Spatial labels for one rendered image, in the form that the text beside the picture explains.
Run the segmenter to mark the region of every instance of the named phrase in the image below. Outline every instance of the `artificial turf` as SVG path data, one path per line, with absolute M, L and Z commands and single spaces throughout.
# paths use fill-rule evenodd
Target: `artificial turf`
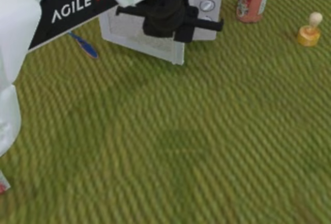
M 331 222 L 331 0 L 269 0 L 175 66 L 102 40 L 97 20 L 30 53 L 0 224 Z M 320 11 L 317 47 L 296 43 Z

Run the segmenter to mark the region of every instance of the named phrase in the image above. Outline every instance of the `table surface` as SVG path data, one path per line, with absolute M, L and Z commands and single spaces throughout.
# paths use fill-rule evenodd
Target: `table surface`
M 0 223 L 329 223 L 331 0 L 269 0 L 173 66 L 103 41 L 97 21 L 28 55 Z M 315 48 L 295 36 L 325 15 Z

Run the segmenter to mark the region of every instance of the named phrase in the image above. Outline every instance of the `blue object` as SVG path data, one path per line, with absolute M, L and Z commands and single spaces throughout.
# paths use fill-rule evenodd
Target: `blue object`
M 76 34 L 73 34 L 72 32 L 68 33 L 72 38 L 74 38 L 79 46 L 92 58 L 98 58 L 98 53 L 97 51 L 89 44 L 87 43 L 84 39 L 81 37 L 77 36 Z

